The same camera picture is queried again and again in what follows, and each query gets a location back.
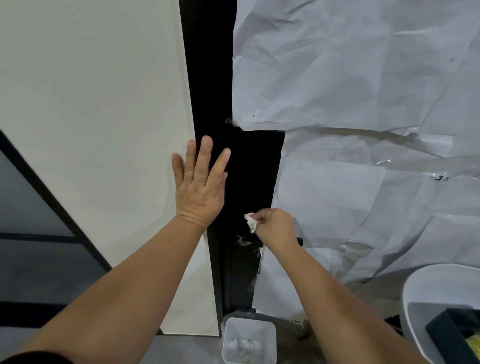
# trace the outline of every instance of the black sleeve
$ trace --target black sleeve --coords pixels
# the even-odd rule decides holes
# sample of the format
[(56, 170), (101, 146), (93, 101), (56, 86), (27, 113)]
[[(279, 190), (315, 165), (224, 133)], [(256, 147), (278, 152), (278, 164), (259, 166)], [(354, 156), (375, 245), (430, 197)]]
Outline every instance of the black sleeve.
[(0, 362), (0, 364), (34, 364), (34, 363), (45, 363), (45, 364), (73, 364), (67, 358), (59, 354), (54, 354), (52, 352), (23, 352), (11, 356), (10, 358), (5, 359)]

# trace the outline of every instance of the hand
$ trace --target hand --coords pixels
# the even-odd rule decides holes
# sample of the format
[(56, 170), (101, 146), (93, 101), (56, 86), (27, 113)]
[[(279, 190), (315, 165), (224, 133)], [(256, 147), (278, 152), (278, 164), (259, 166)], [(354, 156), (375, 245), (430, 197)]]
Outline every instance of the hand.
[(258, 237), (272, 252), (290, 245), (299, 246), (293, 219), (288, 212), (281, 208), (264, 208), (253, 214), (252, 218), (258, 221)]
[(208, 173), (212, 147), (212, 138), (206, 135), (202, 138), (198, 158), (193, 139), (188, 141), (185, 163), (180, 155), (172, 154), (177, 216), (202, 229), (212, 223), (223, 207), (227, 179), (225, 166), (230, 158), (230, 149), (225, 148)]

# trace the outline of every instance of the forearm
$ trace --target forearm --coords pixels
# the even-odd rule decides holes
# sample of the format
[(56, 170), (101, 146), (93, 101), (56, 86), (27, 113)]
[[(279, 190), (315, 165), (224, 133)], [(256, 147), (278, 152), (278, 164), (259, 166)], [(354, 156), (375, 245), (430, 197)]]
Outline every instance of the forearm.
[(300, 297), (329, 363), (426, 363), (392, 330), (297, 244), (274, 252)]
[(79, 363), (139, 362), (158, 330), (203, 229), (175, 217), (46, 324), (21, 351)]

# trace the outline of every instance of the left hand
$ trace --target left hand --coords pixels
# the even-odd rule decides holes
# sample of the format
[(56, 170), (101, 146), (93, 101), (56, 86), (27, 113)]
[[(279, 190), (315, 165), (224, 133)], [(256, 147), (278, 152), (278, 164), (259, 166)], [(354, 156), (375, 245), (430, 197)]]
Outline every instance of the left hand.
[(208, 135), (202, 138), (198, 158), (196, 142), (191, 139), (187, 144), (187, 157), (172, 154), (172, 168), (175, 176), (175, 200), (177, 216), (206, 229), (220, 213), (225, 197), (225, 166), (230, 158), (230, 149), (225, 148), (218, 156), (210, 173), (208, 164), (212, 153), (213, 141)]

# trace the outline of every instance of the white container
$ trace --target white container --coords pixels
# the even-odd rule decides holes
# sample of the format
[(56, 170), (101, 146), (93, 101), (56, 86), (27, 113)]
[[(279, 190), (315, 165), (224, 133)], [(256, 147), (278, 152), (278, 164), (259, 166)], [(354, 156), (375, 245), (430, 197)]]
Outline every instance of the white container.
[[(250, 353), (239, 347), (238, 339), (252, 347)], [(268, 321), (231, 317), (225, 324), (222, 357), (226, 364), (275, 364), (276, 331)]]
[(405, 338), (433, 364), (444, 364), (425, 326), (448, 307), (480, 309), (480, 269), (436, 264), (415, 271), (402, 292), (400, 322)]

